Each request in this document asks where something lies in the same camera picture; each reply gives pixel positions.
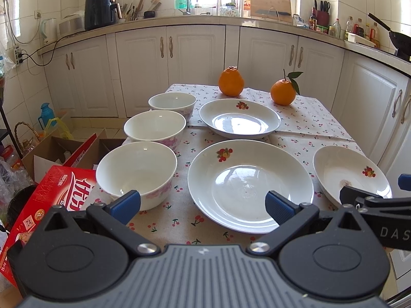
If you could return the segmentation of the bumpy orange without leaf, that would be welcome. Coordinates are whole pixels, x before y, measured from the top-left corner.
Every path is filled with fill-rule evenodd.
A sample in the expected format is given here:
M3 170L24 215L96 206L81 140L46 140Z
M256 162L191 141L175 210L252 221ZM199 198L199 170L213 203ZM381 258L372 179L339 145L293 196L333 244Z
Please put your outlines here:
M219 90L228 97L237 97L244 89L245 82L235 66L226 68L218 81Z

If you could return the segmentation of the white power strip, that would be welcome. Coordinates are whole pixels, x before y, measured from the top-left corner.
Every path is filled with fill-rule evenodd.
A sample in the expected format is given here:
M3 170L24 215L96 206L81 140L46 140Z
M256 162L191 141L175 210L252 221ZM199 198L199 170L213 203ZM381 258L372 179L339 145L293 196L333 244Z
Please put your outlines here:
M22 62L23 62L22 50L20 49L20 47L18 45L15 45L14 48L13 48L13 52L14 52L16 66L21 65Z

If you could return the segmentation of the white floral bowl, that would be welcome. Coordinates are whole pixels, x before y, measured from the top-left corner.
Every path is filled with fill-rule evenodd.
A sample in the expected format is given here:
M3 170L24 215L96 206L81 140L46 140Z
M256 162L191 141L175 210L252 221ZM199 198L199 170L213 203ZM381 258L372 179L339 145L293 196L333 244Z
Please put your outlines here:
M169 147L158 142L131 142L102 158L96 179L104 192L116 198L137 191L140 209L148 211L169 196L177 166L177 157Z
M124 125L124 133L132 141L153 141L173 151L180 145L186 119L175 111L154 110L139 113Z
M192 117L196 101L194 95L183 92L165 92L152 96L148 105L153 110L175 111L188 122Z

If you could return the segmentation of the blue thermos jug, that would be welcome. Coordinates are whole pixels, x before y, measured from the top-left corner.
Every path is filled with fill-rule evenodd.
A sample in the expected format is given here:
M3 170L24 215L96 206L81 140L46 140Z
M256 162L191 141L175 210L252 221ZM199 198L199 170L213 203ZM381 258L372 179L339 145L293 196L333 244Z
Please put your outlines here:
M40 106L40 117L38 118L40 127L45 129L48 122L52 119L55 119L54 111L50 108L49 103L43 103Z

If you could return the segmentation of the orange with green leaf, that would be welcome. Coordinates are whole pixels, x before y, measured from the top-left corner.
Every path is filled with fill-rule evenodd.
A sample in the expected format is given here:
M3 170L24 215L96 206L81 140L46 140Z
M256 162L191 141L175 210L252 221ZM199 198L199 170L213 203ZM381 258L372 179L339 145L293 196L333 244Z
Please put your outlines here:
M284 77L273 84L270 90L272 101L281 106L289 106L300 95L300 88L296 79L303 72L289 72L283 70Z

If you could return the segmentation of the black air fryer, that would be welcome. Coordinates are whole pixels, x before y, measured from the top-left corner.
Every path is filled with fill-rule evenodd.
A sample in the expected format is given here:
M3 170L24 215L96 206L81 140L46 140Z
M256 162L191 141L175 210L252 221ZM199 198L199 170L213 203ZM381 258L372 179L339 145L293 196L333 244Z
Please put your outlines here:
M86 0L84 29L90 31L116 23L116 0Z

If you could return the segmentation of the large white fruit plate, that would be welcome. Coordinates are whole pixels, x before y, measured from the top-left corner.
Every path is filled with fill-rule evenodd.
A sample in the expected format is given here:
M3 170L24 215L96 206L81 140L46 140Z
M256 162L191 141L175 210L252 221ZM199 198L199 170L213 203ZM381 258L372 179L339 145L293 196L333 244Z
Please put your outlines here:
M197 154L188 170L197 207L217 224L247 234L267 234L277 223L265 210L274 190L295 204L313 199L313 181L301 163L274 145L225 140Z

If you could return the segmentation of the black wok pan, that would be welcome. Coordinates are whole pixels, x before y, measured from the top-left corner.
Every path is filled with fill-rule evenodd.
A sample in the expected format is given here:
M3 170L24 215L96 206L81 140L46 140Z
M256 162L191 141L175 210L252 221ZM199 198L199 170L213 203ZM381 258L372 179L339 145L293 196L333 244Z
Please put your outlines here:
M382 20L378 19L372 13L368 13L368 16L376 23L381 25L382 28L388 31L389 38L393 46L395 46L396 48L395 56L397 56L400 59L403 59L404 61L410 62L411 37L391 30L391 28L388 25L386 25Z

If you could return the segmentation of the wooden cutting board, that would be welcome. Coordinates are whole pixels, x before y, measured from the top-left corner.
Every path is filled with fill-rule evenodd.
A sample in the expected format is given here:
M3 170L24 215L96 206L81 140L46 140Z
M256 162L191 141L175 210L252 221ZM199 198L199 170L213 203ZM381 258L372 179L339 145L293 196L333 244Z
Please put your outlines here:
M291 0L250 0L250 16L278 22L293 22Z

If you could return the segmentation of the wicker basket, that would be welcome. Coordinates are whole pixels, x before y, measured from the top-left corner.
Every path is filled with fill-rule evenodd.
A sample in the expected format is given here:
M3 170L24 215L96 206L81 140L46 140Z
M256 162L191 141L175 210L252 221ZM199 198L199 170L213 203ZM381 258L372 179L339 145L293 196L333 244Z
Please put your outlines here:
M22 140L19 139L18 136L18 128L20 126L25 126L31 131L30 138L24 138ZM18 122L14 127L14 137L17 142L18 149L21 151L23 156L26 156L29 152L31 152L41 141L40 134L26 122Z

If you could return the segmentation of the white deep plate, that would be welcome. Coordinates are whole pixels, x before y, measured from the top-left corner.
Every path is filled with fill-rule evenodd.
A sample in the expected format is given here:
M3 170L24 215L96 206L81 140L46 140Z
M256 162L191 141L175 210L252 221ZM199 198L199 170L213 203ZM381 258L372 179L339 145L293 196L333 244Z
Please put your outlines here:
M274 110L245 99L218 99L204 104L200 119L228 139L260 140L276 131L281 118Z
M322 192L336 207L341 205L339 193L345 186L392 198L391 186L381 169L352 149L322 147L313 156L313 168Z

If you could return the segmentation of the cherry print tablecloth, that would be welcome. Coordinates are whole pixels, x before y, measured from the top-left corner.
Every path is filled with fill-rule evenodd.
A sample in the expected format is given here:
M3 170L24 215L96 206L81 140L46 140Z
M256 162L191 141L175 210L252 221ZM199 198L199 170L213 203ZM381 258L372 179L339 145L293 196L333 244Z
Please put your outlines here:
M313 155L328 145L358 150L348 132L323 104L311 97L299 96L290 106L281 107L274 104L267 92L247 88L239 99L262 104L279 114L280 127L260 142L274 145L297 159L313 181L314 195L310 202L324 210L332 209L332 203L320 190L313 169ZM209 219L190 195L188 170L191 162L205 148L222 141L225 141L223 137L208 128L199 113L194 112L176 150L178 167L169 196L154 209L136 214L127 225L129 229L161 246L169 243L245 246L256 241L261 234L237 232Z

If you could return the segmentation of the white rice cooker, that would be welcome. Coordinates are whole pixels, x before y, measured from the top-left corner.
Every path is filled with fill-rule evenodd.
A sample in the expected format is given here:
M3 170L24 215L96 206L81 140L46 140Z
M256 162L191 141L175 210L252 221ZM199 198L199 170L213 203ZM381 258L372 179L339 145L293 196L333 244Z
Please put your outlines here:
M84 31L84 11L76 11L65 16L57 26L59 37L65 37Z

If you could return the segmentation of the white electric kettle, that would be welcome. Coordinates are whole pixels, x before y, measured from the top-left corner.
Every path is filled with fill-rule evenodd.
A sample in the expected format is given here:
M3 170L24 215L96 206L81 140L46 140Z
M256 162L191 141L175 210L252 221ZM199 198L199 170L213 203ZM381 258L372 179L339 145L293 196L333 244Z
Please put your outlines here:
M40 23L40 37L42 44L47 45L57 41L57 19L48 18Z

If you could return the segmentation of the brown cardboard box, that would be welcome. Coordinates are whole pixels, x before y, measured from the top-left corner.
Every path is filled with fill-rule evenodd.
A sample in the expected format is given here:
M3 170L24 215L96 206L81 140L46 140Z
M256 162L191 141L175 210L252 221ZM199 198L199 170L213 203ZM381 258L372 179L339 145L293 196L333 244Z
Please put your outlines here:
M106 154L124 142L125 138L108 138L105 129L85 141L60 138L55 131L25 155L22 163L29 176L39 183L52 166L95 169Z

